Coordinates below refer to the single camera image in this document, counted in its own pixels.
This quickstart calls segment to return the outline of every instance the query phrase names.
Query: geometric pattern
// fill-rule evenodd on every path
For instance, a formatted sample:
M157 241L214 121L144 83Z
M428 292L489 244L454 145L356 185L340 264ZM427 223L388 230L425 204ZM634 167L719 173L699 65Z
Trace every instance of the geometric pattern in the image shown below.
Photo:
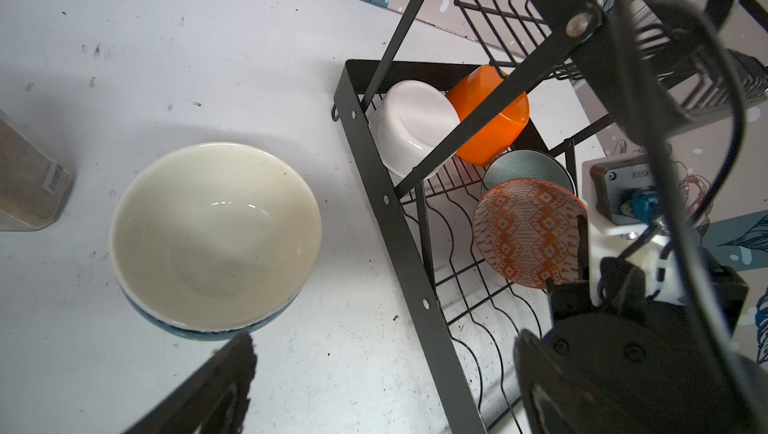
M472 234L485 262L507 279L543 289L578 279L580 199L556 184L513 179L488 191L475 208Z

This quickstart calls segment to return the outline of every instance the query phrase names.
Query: dish rack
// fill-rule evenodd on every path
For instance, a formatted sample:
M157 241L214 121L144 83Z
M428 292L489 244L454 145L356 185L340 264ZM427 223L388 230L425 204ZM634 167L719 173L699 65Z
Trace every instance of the dish rack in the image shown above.
M717 28L734 2L706 0L704 9ZM472 213L485 170L453 153L543 80L583 79L609 114L552 149L529 122L510 147L553 157L564 153L566 168L576 180L574 146L612 124L610 112L622 109L614 86L616 47L609 29L614 0L453 0L488 63L500 72L512 71L410 174L393 181L367 121L382 96L409 79L446 92L478 67L393 61L423 3L410 0L381 61L346 61L331 117L342 122L452 432L486 432L510 412L523 432L513 412L520 401L514 341L522 329L538 336L549 330L548 298L542 290L507 282L486 265L472 241ZM762 7L749 0L741 3L755 20L766 22ZM649 6L638 6L635 20L639 48L659 82L677 89L672 93L681 115L670 122L686 129L693 122L701 125L728 115L720 80L696 53L695 33L676 28L674 19ZM765 68L738 53L734 59L744 64L740 74L748 102L764 101Z

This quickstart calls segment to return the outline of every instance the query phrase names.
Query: orange cup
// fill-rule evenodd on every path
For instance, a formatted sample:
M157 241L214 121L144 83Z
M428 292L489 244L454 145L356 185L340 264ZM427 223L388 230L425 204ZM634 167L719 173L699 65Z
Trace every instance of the orange cup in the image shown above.
M447 93L458 118L464 121L499 84L502 78L490 65L482 65ZM528 96L522 93L480 132L466 142L456 155L477 166L486 165L508 148L528 123Z

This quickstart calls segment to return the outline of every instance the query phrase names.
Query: white tabletop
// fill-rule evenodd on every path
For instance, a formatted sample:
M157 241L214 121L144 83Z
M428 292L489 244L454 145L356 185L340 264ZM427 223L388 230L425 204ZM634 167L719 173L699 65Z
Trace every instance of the white tabletop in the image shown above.
M120 432L221 346L143 320L106 241L137 172L219 140L291 164L323 224L302 293L253 333L245 432L446 427L329 114L343 61L380 58L397 14L358 0L0 0L0 19L0 109L77 174L56 224L0 233L0 432ZM485 61L474 42L418 23L398 58ZM550 145L587 123L569 83L543 83L531 103ZM593 139L580 148L600 154Z

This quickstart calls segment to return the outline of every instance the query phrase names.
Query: barcode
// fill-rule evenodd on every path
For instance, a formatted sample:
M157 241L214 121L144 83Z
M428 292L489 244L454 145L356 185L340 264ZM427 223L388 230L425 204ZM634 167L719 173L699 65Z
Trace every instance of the barcode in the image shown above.
M63 174L64 167L61 164L56 163L56 167L52 170L52 172L48 172L48 176L45 179L45 186L43 186L43 189L47 190L51 194L54 194L56 192L56 188L58 187L58 182L62 179Z

